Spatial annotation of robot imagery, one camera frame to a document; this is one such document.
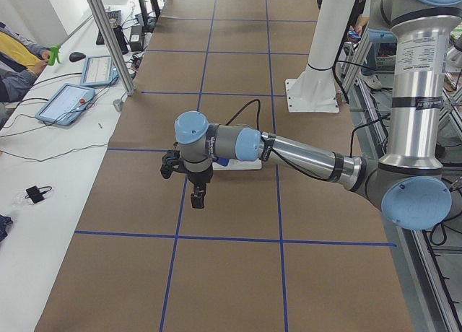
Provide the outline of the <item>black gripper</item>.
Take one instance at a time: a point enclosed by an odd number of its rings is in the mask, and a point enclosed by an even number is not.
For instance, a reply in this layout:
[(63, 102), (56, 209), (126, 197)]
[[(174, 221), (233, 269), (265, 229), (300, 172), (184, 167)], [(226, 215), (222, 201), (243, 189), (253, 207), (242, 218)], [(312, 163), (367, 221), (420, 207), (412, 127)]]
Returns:
[(213, 168), (208, 167), (201, 172), (187, 173), (188, 180), (193, 184), (193, 193), (191, 194), (191, 206), (193, 209), (203, 209), (204, 195), (206, 194), (206, 185), (211, 182), (213, 177)]

